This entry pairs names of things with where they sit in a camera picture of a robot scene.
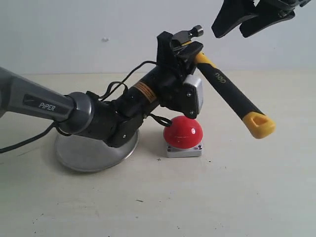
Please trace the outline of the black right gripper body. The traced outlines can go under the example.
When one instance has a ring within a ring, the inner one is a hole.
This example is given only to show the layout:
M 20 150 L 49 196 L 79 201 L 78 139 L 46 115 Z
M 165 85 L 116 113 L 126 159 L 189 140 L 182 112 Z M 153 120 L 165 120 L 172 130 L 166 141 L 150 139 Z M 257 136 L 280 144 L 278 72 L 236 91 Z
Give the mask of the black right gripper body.
M 269 5 L 282 11 L 293 11 L 296 7 L 304 7 L 311 0 L 260 0 L 257 6 Z

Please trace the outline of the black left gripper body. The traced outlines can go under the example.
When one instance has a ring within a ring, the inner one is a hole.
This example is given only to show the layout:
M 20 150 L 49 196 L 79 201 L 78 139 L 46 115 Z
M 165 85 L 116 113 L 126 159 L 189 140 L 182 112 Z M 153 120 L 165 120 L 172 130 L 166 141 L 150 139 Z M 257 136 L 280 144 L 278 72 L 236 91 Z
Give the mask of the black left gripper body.
M 164 68 L 157 65 L 162 78 L 157 82 L 158 100 L 161 107 L 182 113 L 182 86 L 188 75 L 180 68 Z

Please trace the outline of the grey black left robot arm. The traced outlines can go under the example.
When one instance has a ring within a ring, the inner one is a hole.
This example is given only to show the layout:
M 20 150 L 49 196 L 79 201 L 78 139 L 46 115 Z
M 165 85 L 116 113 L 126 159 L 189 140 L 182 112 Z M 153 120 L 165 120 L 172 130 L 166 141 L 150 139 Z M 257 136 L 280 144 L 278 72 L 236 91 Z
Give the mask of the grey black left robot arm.
M 122 95 L 109 96 L 125 81 L 109 84 L 104 95 L 87 91 L 59 94 L 6 69 L 0 71 L 0 112 L 25 114 L 52 121 L 64 136 L 78 135 L 118 148 L 127 143 L 146 117 L 158 107 L 181 112 L 190 119 L 200 113 L 202 96 L 193 84 L 194 59 L 203 45 L 192 38 L 201 26 L 176 34 L 158 35 L 155 67 Z

